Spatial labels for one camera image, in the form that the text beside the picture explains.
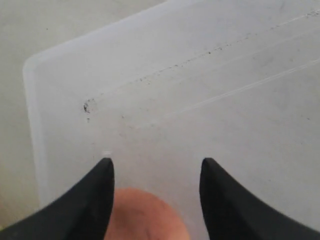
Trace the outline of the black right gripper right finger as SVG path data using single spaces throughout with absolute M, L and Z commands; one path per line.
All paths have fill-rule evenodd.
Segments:
M 211 240 L 318 240 L 320 233 L 270 207 L 214 159 L 201 164 L 199 195 Z

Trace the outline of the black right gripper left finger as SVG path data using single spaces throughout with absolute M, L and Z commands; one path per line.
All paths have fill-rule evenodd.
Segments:
M 1 230 L 2 240 L 102 240 L 114 203 L 115 173 L 103 158 L 55 201 Z

